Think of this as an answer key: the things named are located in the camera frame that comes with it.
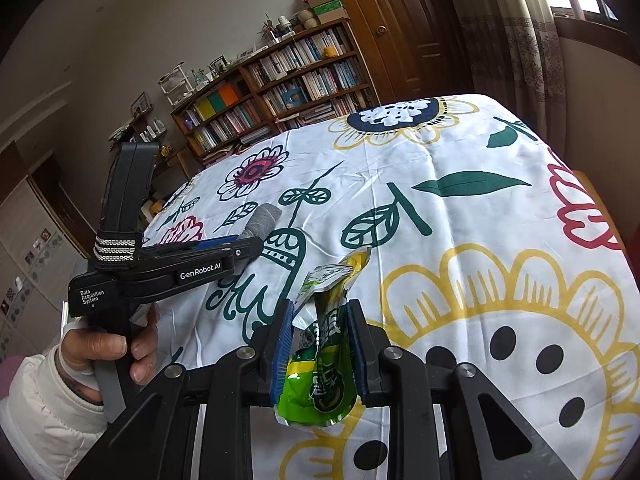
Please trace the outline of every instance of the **pink fabric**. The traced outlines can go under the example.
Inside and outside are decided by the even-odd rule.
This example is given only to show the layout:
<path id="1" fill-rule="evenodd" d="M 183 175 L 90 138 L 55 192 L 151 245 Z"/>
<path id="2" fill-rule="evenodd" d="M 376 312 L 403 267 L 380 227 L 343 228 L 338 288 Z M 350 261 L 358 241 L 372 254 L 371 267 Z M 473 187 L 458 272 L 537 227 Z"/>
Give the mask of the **pink fabric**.
<path id="1" fill-rule="evenodd" d="M 0 364 L 0 399 L 4 399 L 9 395 L 9 386 L 23 360 L 24 357 L 13 355 Z"/>

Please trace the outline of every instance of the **bedsheet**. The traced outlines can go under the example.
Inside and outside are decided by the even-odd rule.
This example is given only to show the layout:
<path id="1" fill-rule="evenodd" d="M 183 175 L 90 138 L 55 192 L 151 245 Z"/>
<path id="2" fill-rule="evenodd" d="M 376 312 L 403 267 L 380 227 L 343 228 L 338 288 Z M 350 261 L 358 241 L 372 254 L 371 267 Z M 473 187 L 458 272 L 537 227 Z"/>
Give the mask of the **bedsheet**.
<path id="1" fill-rule="evenodd" d="M 615 472 L 640 434 L 638 289 L 588 193 L 503 106 L 430 98 L 281 134 L 185 184 L 145 243 L 238 234 L 261 203 L 283 210 L 261 257 L 161 302 L 165 363 L 215 362 L 309 270 L 370 246 L 350 292 L 369 322 L 432 364 L 475 363 L 578 479 Z M 387 438 L 381 408 L 321 429 L 252 408 L 254 476 L 384 479 Z"/>

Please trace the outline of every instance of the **silver bolt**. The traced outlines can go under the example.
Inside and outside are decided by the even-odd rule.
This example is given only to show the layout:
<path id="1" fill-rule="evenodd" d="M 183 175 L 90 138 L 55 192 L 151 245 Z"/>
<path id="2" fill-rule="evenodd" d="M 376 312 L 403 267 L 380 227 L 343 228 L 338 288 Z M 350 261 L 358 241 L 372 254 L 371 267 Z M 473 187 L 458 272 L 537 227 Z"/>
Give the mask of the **silver bolt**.
<path id="1" fill-rule="evenodd" d="M 387 359 L 399 359 L 402 357 L 402 349 L 397 346 L 388 346 L 385 348 L 385 357 Z"/>
<path id="2" fill-rule="evenodd" d="M 241 359 L 251 359 L 255 355 L 255 350 L 250 346 L 243 346 L 236 351 L 236 355 Z"/>
<path id="3" fill-rule="evenodd" d="M 462 363 L 458 365 L 458 375 L 460 377 L 473 377 L 478 373 L 478 369 L 471 363 Z"/>
<path id="4" fill-rule="evenodd" d="M 180 365 L 169 365 L 164 369 L 164 376 L 170 379 L 175 379 L 182 375 L 182 367 Z"/>

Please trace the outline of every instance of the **beige curtain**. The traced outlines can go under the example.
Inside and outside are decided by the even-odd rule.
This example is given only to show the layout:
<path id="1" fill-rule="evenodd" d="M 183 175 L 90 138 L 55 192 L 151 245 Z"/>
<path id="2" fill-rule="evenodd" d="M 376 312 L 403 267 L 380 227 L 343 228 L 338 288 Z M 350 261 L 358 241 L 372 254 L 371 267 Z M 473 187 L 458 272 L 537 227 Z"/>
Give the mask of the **beige curtain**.
<path id="1" fill-rule="evenodd" d="M 474 85 L 564 154 L 564 66 L 546 0 L 453 0 Z"/>

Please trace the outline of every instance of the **white jacket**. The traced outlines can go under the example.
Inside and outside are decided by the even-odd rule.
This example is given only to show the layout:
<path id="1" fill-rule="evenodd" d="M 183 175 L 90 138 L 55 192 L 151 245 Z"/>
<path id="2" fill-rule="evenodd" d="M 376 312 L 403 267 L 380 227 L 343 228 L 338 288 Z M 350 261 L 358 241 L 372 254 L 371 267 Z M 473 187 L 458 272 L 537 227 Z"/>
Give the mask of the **white jacket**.
<path id="1" fill-rule="evenodd" d="M 0 427 L 35 480 L 66 478 L 107 428 L 104 408 L 63 383 L 57 350 L 27 357 L 0 400 Z"/>

